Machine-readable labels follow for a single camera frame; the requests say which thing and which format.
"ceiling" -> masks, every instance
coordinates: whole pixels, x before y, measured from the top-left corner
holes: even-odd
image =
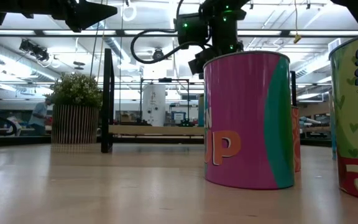
[[[103,21],[104,28],[108,30],[145,30],[145,29],[172,29],[173,18],[177,7],[176,0],[132,0],[127,7],[124,1],[120,0],[88,0],[97,3],[109,4],[118,8],[119,13]],[[198,10],[199,0],[185,0],[180,13],[191,13]],[[240,29],[255,30],[295,30],[296,23],[299,30],[358,30],[358,24],[347,8],[334,5],[329,0],[297,0],[297,15],[294,0],[254,0],[254,7],[250,9],[247,3],[243,10],[247,16],[243,21],[238,22]],[[50,16],[35,15],[34,19],[26,19],[21,14],[8,14],[4,23],[0,26],[4,30],[67,30],[68,26],[64,21],[55,21]],[[22,39],[29,39],[31,42],[48,49],[50,58],[46,63],[37,63],[30,55],[23,55],[19,50]],[[298,83],[318,83],[323,78],[330,76],[328,58],[328,44],[336,38],[302,38],[297,44],[293,43],[293,37],[240,37],[243,41],[244,50],[268,50],[280,52],[289,56],[291,69],[297,73]],[[154,65],[143,65],[136,62],[130,53],[132,37],[113,37],[117,50],[113,50],[114,72],[116,81],[138,82],[140,74],[144,78],[190,78],[194,82],[202,82],[197,76],[192,76],[188,68],[188,61],[194,58],[194,54],[200,51],[198,47],[190,47],[188,50],[181,50],[170,60]],[[136,54],[144,59],[151,59],[155,49],[162,49],[164,53],[171,51],[177,46],[177,39],[174,37],[142,37],[135,45]],[[12,65],[11,76],[0,75],[0,81],[18,81],[23,78],[21,73],[23,66],[30,70],[37,70],[37,82],[51,82],[58,78],[61,73],[92,73],[103,80],[104,54],[103,49],[109,47],[102,37],[76,37],[56,35],[9,37],[0,35],[0,55],[11,60],[11,64],[18,63],[21,67]],[[83,70],[74,69],[74,61],[83,62]],[[123,85],[121,88],[132,89],[133,86]],[[327,87],[311,88],[309,85],[299,86],[298,94],[314,92],[326,92]]]

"wooden floor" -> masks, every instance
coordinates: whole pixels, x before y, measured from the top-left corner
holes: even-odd
[[[203,178],[201,146],[0,148],[0,224],[358,223],[331,150],[302,147],[296,186],[258,191]]]

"white cylindrical tank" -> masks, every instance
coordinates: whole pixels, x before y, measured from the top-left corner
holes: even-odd
[[[152,126],[164,126],[165,85],[148,85],[143,92],[143,119]]]

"teal stripe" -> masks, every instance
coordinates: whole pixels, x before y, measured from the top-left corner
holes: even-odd
[[[280,59],[270,81],[265,102],[265,146],[279,188],[289,187],[294,183],[288,66],[285,58]]]

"potted plant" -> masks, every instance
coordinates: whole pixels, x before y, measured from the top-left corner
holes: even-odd
[[[96,143],[102,93],[94,77],[63,74],[51,86],[53,106],[52,143]]]

